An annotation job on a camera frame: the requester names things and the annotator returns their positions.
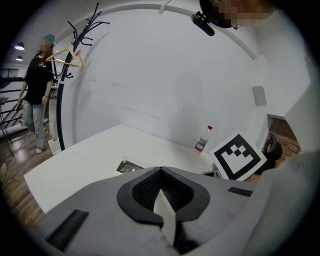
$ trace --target ceiling light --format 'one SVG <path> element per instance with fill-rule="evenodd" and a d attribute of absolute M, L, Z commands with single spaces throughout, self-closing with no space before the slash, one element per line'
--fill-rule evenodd
<path fill-rule="evenodd" d="M 19 42 L 14 48 L 16 48 L 17 50 L 24 50 L 25 44 L 23 42 Z"/>

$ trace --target black chair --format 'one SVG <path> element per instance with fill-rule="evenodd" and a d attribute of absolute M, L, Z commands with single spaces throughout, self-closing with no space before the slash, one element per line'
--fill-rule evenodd
<path fill-rule="evenodd" d="M 266 162 L 255 172 L 257 175 L 261 175 L 264 171 L 273 169 L 276 167 L 276 160 L 282 156 L 282 146 L 277 141 L 276 136 L 273 133 L 269 133 L 270 139 L 264 144 L 262 153 L 266 157 Z"/>

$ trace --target white tabletop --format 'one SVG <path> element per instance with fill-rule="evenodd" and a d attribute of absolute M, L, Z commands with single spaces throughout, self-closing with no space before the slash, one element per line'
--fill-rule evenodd
<path fill-rule="evenodd" d="M 199 174 L 211 171 L 213 163 L 207 153 L 121 124 L 67 148 L 24 178 L 47 213 L 83 187 L 120 175 L 116 169 L 123 160 L 143 168 L 167 166 Z"/>

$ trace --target person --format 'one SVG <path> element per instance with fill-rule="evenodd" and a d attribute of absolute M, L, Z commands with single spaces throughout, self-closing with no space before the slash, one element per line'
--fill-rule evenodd
<path fill-rule="evenodd" d="M 48 34 L 42 38 L 39 51 L 29 64 L 18 98 L 20 104 L 22 95 L 28 86 L 22 116 L 24 125 L 35 134 L 37 154 L 46 149 L 44 115 L 54 80 L 52 64 L 46 60 L 53 54 L 55 45 L 54 35 Z"/>

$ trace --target dark brown floor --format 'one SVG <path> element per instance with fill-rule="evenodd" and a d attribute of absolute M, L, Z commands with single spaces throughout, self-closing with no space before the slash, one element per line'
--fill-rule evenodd
<path fill-rule="evenodd" d="M 23 131 L 10 136 L 13 143 L 14 154 L 27 134 L 28 131 Z M 45 136 L 47 141 L 51 139 L 48 135 Z M 0 141 L 0 152 L 0 166 L 6 163 L 7 168 L 9 168 L 13 157 L 6 149 L 3 140 Z M 48 144 L 46 144 L 45 151 L 36 154 L 36 136 L 31 132 L 19 150 L 11 172 L 5 182 L 4 189 L 2 190 L 2 194 L 12 214 L 14 214 L 17 220 L 25 227 L 32 227 L 37 223 L 43 215 L 43 211 L 30 193 L 24 175 L 50 157 L 52 157 L 52 153 Z"/>

